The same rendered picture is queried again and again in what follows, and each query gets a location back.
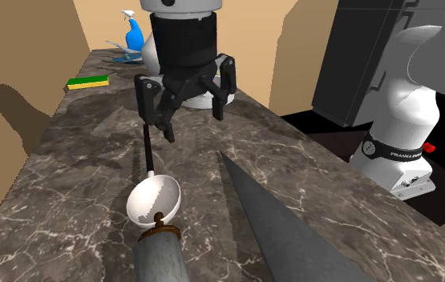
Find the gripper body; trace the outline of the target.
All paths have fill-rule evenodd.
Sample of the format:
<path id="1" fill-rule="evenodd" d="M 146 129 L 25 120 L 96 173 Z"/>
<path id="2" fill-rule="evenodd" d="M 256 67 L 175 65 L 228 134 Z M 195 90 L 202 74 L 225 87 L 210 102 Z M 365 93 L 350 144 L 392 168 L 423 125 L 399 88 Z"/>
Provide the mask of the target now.
<path id="1" fill-rule="evenodd" d="M 165 87 L 181 87 L 204 67 L 216 73 L 216 13 L 206 17 L 173 19 L 150 15 L 156 52 Z"/>

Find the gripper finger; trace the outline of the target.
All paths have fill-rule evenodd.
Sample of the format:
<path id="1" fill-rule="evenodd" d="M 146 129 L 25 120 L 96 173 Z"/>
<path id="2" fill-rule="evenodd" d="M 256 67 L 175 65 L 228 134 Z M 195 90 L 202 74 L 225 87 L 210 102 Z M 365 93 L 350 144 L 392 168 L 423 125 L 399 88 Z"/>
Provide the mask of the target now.
<path id="1" fill-rule="evenodd" d="M 220 72 L 220 85 L 217 86 L 212 77 L 213 65 L 207 65 L 200 77 L 200 81 L 207 88 L 212 97 L 212 116 L 217 120 L 224 118 L 224 107 L 228 102 L 229 95 L 237 90 L 235 59 L 226 54 L 218 54 L 214 60 L 216 68 Z"/>
<path id="2" fill-rule="evenodd" d="M 155 125 L 170 143 L 175 142 L 172 116 L 188 97 L 191 79 L 178 79 L 169 75 L 161 82 L 155 77 L 134 77 L 139 115 L 146 125 Z"/>

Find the white rounded vessel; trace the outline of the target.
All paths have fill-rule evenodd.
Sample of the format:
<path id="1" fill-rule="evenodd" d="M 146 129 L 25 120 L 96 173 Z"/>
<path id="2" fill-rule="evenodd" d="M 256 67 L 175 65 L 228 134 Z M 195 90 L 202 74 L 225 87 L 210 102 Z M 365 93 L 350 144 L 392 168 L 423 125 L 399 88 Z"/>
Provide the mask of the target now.
<path id="1" fill-rule="evenodd" d="M 159 83 L 161 88 L 164 89 L 163 85 L 164 75 L 160 73 L 160 63 L 156 53 L 156 43 L 153 34 L 150 34 L 148 39 L 145 41 L 141 50 L 141 54 L 143 63 L 150 72 L 150 75 L 148 77 L 151 80 Z M 213 95 L 209 91 L 206 91 L 202 95 L 198 95 L 194 98 L 184 100 L 182 102 L 182 106 L 198 110 L 211 109 L 212 98 Z"/>

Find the blue and grey flat tool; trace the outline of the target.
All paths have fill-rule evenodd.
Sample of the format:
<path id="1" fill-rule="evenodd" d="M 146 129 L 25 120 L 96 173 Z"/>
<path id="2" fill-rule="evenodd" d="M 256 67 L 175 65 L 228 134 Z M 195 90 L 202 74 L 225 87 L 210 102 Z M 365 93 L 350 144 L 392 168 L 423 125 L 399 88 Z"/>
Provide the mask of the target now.
<path id="1" fill-rule="evenodd" d="M 108 43 L 110 43 L 113 46 L 117 46 L 118 48 L 120 48 L 121 50 L 123 50 L 125 52 L 125 54 L 121 57 L 118 58 L 113 58 L 112 62 L 116 62 L 116 63 L 130 63 L 130 62 L 142 62 L 142 54 L 141 51 L 138 50 L 133 50 L 130 49 L 128 47 L 122 46 L 118 43 L 114 43 L 111 41 L 108 41 Z"/>

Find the blue spray bottle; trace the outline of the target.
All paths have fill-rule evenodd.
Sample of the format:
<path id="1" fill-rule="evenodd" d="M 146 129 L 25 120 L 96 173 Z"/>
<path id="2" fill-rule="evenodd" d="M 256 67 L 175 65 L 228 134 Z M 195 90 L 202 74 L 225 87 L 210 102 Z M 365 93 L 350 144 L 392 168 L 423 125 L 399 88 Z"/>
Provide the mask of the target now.
<path id="1" fill-rule="evenodd" d="M 144 36 L 137 21 L 134 18 L 133 10 L 122 10 L 125 17 L 128 18 L 131 29 L 127 32 L 125 40 L 127 48 L 134 51 L 141 51 L 144 46 Z"/>

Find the green and yellow sponge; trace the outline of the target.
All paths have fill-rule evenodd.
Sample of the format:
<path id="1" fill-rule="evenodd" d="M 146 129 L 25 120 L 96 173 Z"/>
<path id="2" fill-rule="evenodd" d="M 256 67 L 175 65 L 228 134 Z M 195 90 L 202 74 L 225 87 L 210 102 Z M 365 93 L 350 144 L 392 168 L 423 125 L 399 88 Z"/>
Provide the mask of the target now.
<path id="1" fill-rule="evenodd" d="M 107 75 L 97 75 L 90 77 L 77 77 L 67 81 L 65 88 L 67 90 L 87 89 L 92 87 L 105 87 L 109 85 Z"/>

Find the grey cylinder with brass cap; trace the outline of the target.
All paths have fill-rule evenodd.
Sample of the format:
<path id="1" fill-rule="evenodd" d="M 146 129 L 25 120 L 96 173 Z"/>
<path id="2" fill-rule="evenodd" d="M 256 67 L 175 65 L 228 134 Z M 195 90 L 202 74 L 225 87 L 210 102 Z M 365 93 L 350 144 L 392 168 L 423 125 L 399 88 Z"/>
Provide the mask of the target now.
<path id="1" fill-rule="evenodd" d="M 162 212 L 154 220 L 155 226 L 140 236 L 132 251 L 136 282 L 189 282 L 180 229 L 165 224 Z"/>

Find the grey pointed knife blade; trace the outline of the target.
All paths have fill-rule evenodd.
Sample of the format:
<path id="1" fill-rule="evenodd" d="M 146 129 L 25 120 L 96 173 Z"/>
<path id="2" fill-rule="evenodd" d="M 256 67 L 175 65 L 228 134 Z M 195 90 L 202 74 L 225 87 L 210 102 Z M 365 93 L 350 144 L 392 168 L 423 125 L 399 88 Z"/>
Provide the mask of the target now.
<path id="1" fill-rule="evenodd" d="M 221 158 L 273 282 L 374 282 L 226 154 Z"/>

